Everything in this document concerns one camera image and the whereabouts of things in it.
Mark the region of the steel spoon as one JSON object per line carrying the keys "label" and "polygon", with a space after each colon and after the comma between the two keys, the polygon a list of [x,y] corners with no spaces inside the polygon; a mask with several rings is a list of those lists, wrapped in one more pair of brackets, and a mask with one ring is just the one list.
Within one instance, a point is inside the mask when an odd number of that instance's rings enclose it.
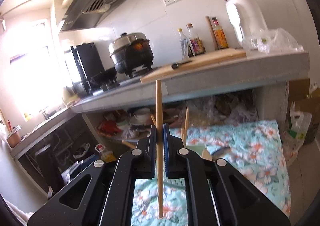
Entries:
{"label": "steel spoon", "polygon": [[231,151],[231,147],[220,148],[211,154],[212,159],[217,160],[217,159],[221,158],[222,156],[224,156],[225,154],[229,153],[230,151]]}

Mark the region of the wooden chopstick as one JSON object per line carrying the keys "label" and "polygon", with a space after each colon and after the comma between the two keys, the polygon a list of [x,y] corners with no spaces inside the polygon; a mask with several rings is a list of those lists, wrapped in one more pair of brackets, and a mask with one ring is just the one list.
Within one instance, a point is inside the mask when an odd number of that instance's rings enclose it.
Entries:
{"label": "wooden chopstick", "polygon": [[189,127],[189,107],[187,106],[185,109],[184,126],[181,130],[181,139],[182,139],[183,145],[185,145],[185,142],[186,142],[188,127]]}
{"label": "wooden chopstick", "polygon": [[162,83],[156,80],[156,163],[158,186],[158,216],[163,218],[163,110],[162,110]]}
{"label": "wooden chopstick", "polygon": [[126,145],[126,146],[129,147],[130,149],[135,149],[135,148],[136,148],[135,145],[133,145],[132,143],[127,142],[127,141],[125,141],[125,140],[122,140],[122,144],[123,144],[123,145]]}
{"label": "wooden chopstick", "polygon": [[157,127],[157,122],[156,122],[156,118],[154,117],[154,115],[153,115],[153,114],[150,114],[150,117],[151,117],[151,119],[152,119],[153,125],[154,125],[155,127]]}

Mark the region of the yellow cooking oil bottle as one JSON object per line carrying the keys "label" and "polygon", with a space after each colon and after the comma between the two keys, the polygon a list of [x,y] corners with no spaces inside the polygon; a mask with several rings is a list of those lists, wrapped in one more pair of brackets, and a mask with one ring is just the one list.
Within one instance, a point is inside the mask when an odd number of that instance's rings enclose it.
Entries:
{"label": "yellow cooking oil bottle", "polygon": [[97,144],[95,146],[95,151],[98,152],[100,155],[100,158],[105,162],[113,162],[116,161],[116,157],[113,154],[113,151],[106,149],[106,147],[103,144]]}

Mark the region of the green star utensil holder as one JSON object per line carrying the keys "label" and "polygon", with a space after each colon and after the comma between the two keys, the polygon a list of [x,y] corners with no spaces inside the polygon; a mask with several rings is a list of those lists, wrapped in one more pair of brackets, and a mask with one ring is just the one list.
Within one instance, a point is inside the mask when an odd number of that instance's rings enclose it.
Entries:
{"label": "green star utensil holder", "polygon": [[205,160],[213,160],[205,145],[187,145],[186,148],[195,151],[201,158]]}

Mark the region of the black trash bin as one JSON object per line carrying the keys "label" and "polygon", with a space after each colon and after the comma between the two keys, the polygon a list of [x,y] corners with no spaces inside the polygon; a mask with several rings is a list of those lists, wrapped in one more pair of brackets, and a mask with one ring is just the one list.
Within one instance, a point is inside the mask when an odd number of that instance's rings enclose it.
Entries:
{"label": "black trash bin", "polygon": [[83,143],[78,149],[76,149],[75,153],[73,154],[74,159],[79,160],[83,158],[88,153],[89,147],[89,143]]}

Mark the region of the floral blue quilt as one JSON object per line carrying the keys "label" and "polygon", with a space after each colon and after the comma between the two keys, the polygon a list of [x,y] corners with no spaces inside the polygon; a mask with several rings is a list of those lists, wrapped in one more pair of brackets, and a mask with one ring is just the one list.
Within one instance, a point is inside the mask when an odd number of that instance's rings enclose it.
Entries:
{"label": "floral blue quilt", "polygon": [[[186,144],[205,145],[210,154],[231,147],[223,158],[290,215],[289,175],[276,121],[190,127]],[[131,225],[187,225],[183,179],[164,179],[163,205],[163,218],[159,218],[156,178],[136,180]]]}

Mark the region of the stacked white bowls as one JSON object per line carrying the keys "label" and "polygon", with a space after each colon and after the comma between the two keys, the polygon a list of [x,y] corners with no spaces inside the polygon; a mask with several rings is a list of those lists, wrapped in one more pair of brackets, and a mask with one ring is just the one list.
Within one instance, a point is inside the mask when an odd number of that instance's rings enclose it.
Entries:
{"label": "stacked white bowls", "polygon": [[151,110],[149,108],[138,109],[130,118],[130,124],[135,126],[144,125],[150,119],[150,115]]}

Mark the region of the white shopping bag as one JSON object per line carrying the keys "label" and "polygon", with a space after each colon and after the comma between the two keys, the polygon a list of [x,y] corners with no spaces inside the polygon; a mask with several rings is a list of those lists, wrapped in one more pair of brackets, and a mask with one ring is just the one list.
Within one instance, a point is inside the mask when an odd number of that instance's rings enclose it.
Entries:
{"label": "white shopping bag", "polygon": [[295,110],[295,105],[290,108],[289,128],[282,134],[283,153],[287,167],[297,158],[299,149],[304,144],[312,114]]}

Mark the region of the cardboard box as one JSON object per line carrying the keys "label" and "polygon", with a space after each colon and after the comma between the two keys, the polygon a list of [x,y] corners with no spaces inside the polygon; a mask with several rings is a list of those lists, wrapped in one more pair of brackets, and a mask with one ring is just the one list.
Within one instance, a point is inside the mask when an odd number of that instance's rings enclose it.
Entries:
{"label": "cardboard box", "polygon": [[315,140],[319,129],[319,85],[310,84],[310,79],[289,82],[289,106],[295,102],[295,110],[312,114],[304,145]]}

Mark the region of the black appliance box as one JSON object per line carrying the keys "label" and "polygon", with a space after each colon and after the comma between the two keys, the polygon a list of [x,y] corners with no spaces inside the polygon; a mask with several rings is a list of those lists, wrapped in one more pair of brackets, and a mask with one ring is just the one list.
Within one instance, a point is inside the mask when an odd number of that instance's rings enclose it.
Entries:
{"label": "black appliance box", "polygon": [[90,79],[105,71],[97,48],[94,43],[84,43],[71,47],[71,51],[85,91],[91,95],[98,87]]}

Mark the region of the wooden cutting board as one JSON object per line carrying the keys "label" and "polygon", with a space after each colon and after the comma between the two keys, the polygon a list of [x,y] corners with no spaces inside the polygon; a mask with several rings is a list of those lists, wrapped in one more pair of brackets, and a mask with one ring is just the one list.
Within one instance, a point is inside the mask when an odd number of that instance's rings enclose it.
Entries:
{"label": "wooden cutting board", "polygon": [[191,63],[180,66],[178,69],[173,70],[171,68],[172,64],[161,66],[155,71],[149,73],[148,75],[140,79],[141,83],[153,82],[155,80],[164,79],[166,77],[175,77],[180,73],[186,71],[197,71],[201,69],[206,69],[208,66],[213,64],[219,64],[225,61],[246,58],[247,54],[244,49],[223,49],[213,51],[211,53],[202,54],[196,57],[189,58],[192,60]]}

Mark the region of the clear vinegar bottle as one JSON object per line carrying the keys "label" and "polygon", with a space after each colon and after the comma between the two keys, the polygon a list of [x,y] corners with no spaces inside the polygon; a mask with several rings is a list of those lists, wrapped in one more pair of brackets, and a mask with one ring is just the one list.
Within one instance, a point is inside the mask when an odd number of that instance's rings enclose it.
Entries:
{"label": "clear vinegar bottle", "polygon": [[193,57],[192,50],[189,45],[189,41],[187,36],[184,34],[183,30],[181,28],[178,28],[178,33],[180,36],[180,47],[182,52],[182,58],[187,59]]}

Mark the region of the black cooking pot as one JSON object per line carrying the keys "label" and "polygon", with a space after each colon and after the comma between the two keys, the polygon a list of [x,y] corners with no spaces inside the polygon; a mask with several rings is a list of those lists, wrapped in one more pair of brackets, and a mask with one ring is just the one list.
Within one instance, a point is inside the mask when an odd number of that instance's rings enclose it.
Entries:
{"label": "black cooking pot", "polygon": [[153,53],[150,40],[141,32],[122,33],[108,46],[109,57],[114,63],[117,73],[124,73],[130,78],[138,67],[152,70]]}

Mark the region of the dark soy sauce bottle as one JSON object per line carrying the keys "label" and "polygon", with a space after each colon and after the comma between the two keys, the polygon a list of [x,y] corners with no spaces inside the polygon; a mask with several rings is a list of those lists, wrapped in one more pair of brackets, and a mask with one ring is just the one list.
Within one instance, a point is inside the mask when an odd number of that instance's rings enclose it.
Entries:
{"label": "dark soy sauce bottle", "polygon": [[188,36],[191,42],[194,55],[197,56],[197,55],[205,54],[206,49],[203,45],[202,40],[199,38],[198,34],[195,32],[193,25],[191,23],[188,23],[186,26],[189,32]]}

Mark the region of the orange sauce bottle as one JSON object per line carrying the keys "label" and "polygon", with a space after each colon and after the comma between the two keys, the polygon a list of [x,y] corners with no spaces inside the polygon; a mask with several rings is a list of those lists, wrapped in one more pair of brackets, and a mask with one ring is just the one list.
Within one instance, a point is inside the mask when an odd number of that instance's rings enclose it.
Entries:
{"label": "orange sauce bottle", "polygon": [[228,43],[226,40],[225,33],[223,28],[219,25],[216,17],[213,17],[213,24],[214,24],[214,34],[216,37],[217,45],[219,49],[226,49],[228,48]]}

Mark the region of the wooden rolling pin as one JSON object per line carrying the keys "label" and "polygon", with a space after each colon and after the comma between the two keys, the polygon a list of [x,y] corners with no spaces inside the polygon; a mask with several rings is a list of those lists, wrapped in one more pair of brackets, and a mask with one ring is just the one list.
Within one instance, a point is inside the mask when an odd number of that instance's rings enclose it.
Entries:
{"label": "wooden rolling pin", "polygon": [[209,31],[210,31],[212,40],[213,40],[214,48],[215,48],[215,50],[218,50],[219,47],[217,45],[216,37],[215,37],[215,34],[214,34],[214,29],[213,29],[212,22],[211,22],[209,16],[206,16],[206,21],[207,21],[207,24],[208,24],[208,27],[209,27]]}

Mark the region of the clear plastic bag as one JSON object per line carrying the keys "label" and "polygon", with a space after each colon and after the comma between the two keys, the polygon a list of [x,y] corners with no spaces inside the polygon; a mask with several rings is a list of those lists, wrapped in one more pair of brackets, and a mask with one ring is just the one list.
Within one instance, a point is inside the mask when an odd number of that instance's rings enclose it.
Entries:
{"label": "clear plastic bag", "polygon": [[304,51],[303,46],[289,32],[282,28],[255,31],[243,40],[242,47],[246,50],[258,50],[265,54],[284,51]]}

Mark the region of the white electric kettle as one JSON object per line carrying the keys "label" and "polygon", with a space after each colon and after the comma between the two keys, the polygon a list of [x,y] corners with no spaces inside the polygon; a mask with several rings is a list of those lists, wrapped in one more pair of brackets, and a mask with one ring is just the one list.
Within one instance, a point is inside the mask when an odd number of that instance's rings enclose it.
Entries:
{"label": "white electric kettle", "polygon": [[238,43],[245,41],[261,30],[267,30],[263,13],[256,0],[225,0],[229,21],[234,28]]}

